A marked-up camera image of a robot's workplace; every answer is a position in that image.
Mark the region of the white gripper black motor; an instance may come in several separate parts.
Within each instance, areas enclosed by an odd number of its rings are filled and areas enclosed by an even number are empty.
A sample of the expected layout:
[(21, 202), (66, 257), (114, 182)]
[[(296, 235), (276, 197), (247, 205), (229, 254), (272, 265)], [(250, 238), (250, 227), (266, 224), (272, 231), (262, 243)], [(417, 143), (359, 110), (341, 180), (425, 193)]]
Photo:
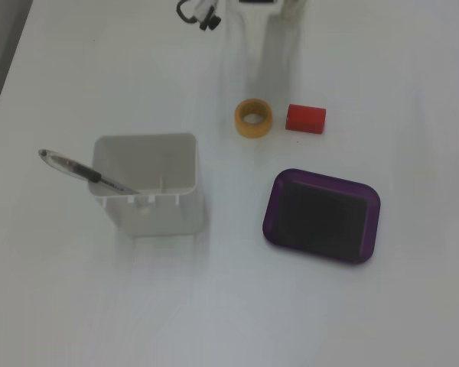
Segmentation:
[[(263, 47), (268, 22), (268, 12), (264, 6), (280, 4), (281, 0), (239, 0), (239, 4), (248, 5), (246, 9), (246, 59), (249, 77), (255, 78), (263, 60)], [(305, 0), (284, 0), (282, 17), (296, 18), (302, 13)]]

